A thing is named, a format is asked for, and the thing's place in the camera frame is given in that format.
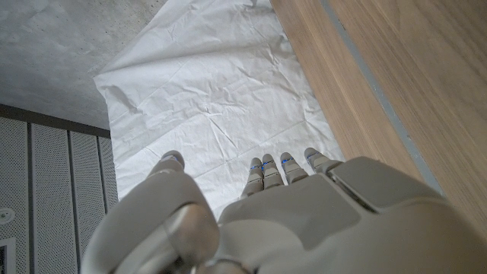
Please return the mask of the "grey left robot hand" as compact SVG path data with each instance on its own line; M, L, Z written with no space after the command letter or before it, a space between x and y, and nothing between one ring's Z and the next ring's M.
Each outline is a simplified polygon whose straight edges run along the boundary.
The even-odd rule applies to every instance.
M254 158L215 217L167 152L103 218L83 273L484 273L486 242L439 193L371 158Z

